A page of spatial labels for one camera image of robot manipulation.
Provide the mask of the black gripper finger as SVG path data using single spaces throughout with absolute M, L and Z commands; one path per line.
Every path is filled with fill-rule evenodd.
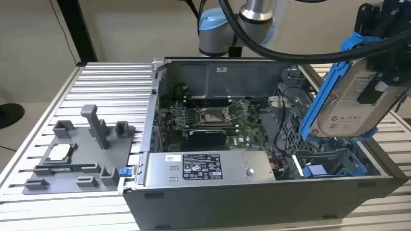
M 383 73 L 376 73 L 357 97 L 360 104 L 375 104 L 387 90 L 387 84 L 383 82 Z

